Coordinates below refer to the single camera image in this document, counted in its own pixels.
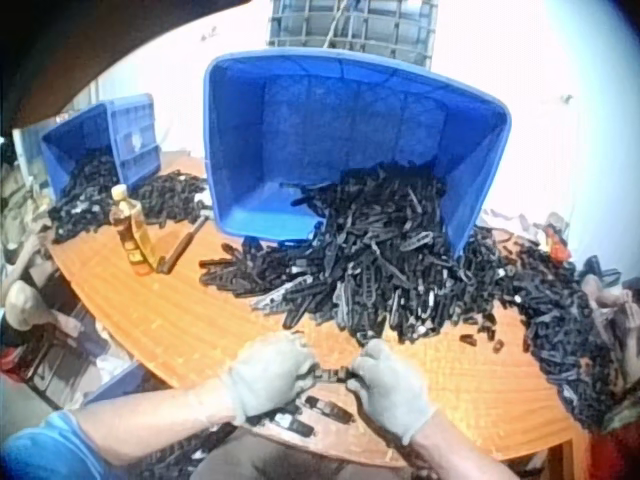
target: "gloved hand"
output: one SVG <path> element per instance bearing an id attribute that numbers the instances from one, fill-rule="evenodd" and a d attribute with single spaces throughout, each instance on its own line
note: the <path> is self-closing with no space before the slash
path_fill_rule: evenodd
<path id="1" fill-rule="evenodd" d="M 249 344 L 221 377 L 234 404 L 234 423 L 282 407 L 311 388 L 315 363 L 299 334 L 272 333 Z"/>
<path id="2" fill-rule="evenodd" d="M 367 344 L 351 369 L 357 377 L 347 389 L 360 397 L 374 422 L 407 445 L 436 410 L 420 373 L 379 339 Z"/>

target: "orange table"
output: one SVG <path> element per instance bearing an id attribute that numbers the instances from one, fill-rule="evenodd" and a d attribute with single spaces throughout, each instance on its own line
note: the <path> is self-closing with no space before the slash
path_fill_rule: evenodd
<path id="1" fill-rule="evenodd" d="M 202 160 L 183 158 L 173 168 L 204 175 Z M 159 254 L 169 252 L 190 225 L 153 227 Z M 239 240 L 204 226 L 170 276 L 136 277 L 115 231 L 105 227 L 51 248 L 58 266 L 95 317 L 135 357 L 174 387 L 196 384 L 215 375 L 238 350 L 259 335 L 281 328 L 281 317 L 252 312 L 248 300 L 202 287 L 198 260 L 225 256 L 222 242 Z M 498 338 L 506 346 L 499 355 L 482 337 L 477 348 L 459 342 L 470 326 L 446 329 L 438 337 L 413 345 L 387 340 L 413 360 L 429 379 L 431 399 L 481 448 L 498 459 L 526 455 L 574 440 L 577 478 L 582 470 L 585 434 L 570 419 L 555 390 L 544 380 L 535 360 L 522 353 L 523 327 L 516 311 L 496 305 Z M 333 323 L 300 329 L 324 367 L 349 365 L 358 346 Z M 355 412 L 354 398 L 343 386 L 320 385 L 313 392 Z M 257 431 L 279 441 L 351 461 L 399 466 L 404 462 L 361 421 L 342 426 L 313 412 L 302 420 L 317 434 L 302 439 L 274 426 Z"/>

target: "plastic bottle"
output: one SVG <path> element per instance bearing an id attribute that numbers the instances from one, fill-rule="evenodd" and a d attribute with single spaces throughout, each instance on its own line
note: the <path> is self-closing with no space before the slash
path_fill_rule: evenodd
<path id="1" fill-rule="evenodd" d="M 133 271 L 137 275 L 153 273 L 157 258 L 144 221 L 142 205 L 129 198 L 126 185 L 113 187 L 111 196 L 116 205 L 111 209 L 109 219 L 118 231 Z"/>

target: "blue storage crate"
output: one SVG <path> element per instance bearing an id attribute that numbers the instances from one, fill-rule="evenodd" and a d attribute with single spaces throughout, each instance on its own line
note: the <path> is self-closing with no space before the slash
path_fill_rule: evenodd
<path id="1" fill-rule="evenodd" d="M 49 183 L 55 198 L 69 182 L 78 161 L 103 151 L 116 163 L 129 187 L 160 170 L 154 129 L 153 97 L 135 95 L 96 103 L 42 136 Z"/>
<path id="2" fill-rule="evenodd" d="M 224 55 L 204 79 L 209 186 L 220 228 L 306 237 L 317 217 L 281 182 L 336 181 L 378 162 L 432 163 L 447 183 L 449 240 L 460 253 L 511 128 L 495 98 L 396 60 L 282 48 Z"/>

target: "blue shirt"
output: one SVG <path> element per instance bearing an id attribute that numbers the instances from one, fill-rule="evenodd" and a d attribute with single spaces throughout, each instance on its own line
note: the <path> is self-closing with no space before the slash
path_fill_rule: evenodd
<path id="1" fill-rule="evenodd" d="M 95 450 L 69 412 L 49 415 L 36 428 L 12 435 L 2 446 L 3 478 L 13 480 L 126 478 Z"/>

